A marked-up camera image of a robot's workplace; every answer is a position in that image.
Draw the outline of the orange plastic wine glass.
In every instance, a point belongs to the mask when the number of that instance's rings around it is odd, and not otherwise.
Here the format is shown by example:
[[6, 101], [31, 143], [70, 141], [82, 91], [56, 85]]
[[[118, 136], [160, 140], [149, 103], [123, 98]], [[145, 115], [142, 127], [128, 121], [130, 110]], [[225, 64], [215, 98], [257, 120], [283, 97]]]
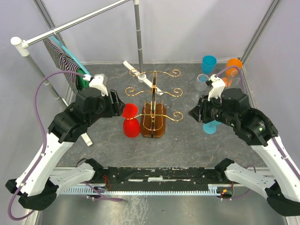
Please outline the orange plastic wine glass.
[[222, 80], [225, 82], [226, 87], [228, 87], [227, 86], [228, 78], [231, 75], [233, 70], [237, 70], [236, 67], [241, 69], [242, 68], [242, 62], [237, 58], [229, 59], [228, 62], [227, 62], [227, 65], [226, 65], [226, 68], [229, 68], [229, 69], [225, 71], [225, 77], [222, 78]]

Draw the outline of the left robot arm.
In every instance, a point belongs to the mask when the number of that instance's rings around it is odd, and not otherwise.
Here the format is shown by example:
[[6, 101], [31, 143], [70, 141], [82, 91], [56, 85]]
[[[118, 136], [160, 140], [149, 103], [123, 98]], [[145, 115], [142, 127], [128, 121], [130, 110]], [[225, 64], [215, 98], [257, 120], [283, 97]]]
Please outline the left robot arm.
[[6, 188], [19, 196], [18, 202], [25, 209], [42, 211], [71, 187], [86, 181], [100, 182], [104, 169], [93, 158], [62, 175], [54, 177], [50, 174], [67, 150], [92, 124], [100, 118], [121, 116], [124, 108], [125, 104], [114, 89], [107, 95], [102, 95], [96, 88], [78, 92], [75, 101], [54, 117], [48, 133], [43, 135], [40, 150], [26, 171], [19, 178], [8, 180]]

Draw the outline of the red plastic wine glass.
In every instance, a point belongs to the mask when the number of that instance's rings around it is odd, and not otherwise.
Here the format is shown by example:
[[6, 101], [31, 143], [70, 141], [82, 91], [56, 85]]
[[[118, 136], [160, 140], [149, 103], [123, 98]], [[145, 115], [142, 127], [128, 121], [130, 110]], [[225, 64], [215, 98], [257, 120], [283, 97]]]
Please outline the red plastic wine glass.
[[125, 118], [123, 122], [124, 135], [129, 138], [135, 138], [140, 134], [140, 123], [137, 118], [134, 118], [138, 113], [138, 108], [135, 104], [127, 103], [122, 113]]

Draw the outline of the clear wine glass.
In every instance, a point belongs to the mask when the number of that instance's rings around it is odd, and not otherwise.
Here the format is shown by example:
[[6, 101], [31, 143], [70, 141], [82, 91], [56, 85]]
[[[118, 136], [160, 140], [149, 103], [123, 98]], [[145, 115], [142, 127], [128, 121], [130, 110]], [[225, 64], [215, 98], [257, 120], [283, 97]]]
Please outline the clear wine glass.
[[227, 86], [229, 88], [235, 88], [239, 85], [239, 83], [240, 83], [240, 74], [238, 70], [233, 70], [231, 75], [228, 78]]
[[197, 102], [202, 94], [205, 94], [208, 90], [206, 81], [209, 77], [206, 74], [199, 74], [195, 80], [195, 89], [191, 94], [193, 101]]

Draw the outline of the blue wine glass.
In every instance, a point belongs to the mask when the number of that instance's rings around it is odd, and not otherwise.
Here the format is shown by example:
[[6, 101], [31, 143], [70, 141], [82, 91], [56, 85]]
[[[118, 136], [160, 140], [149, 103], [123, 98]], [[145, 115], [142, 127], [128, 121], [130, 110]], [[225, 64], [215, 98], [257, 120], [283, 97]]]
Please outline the blue wine glass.
[[214, 70], [216, 63], [217, 63], [217, 59], [214, 56], [212, 56], [212, 55], [204, 56], [202, 59], [203, 73], [204, 74], [211, 73]]
[[220, 124], [221, 122], [214, 120], [209, 123], [203, 124], [202, 128], [205, 133], [214, 134]]

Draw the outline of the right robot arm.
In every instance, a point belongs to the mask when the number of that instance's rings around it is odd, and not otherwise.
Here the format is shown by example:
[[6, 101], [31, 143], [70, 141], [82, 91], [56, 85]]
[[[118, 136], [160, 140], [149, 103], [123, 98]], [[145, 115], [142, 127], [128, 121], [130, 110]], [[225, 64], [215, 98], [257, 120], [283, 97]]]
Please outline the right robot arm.
[[300, 170], [286, 151], [278, 130], [260, 110], [252, 108], [241, 89], [226, 89], [217, 96], [201, 96], [188, 113], [197, 122], [220, 122], [250, 146], [264, 161], [274, 178], [252, 172], [224, 159], [216, 167], [219, 183], [237, 182], [266, 199], [269, 206], [284, 217], [300, 214]]

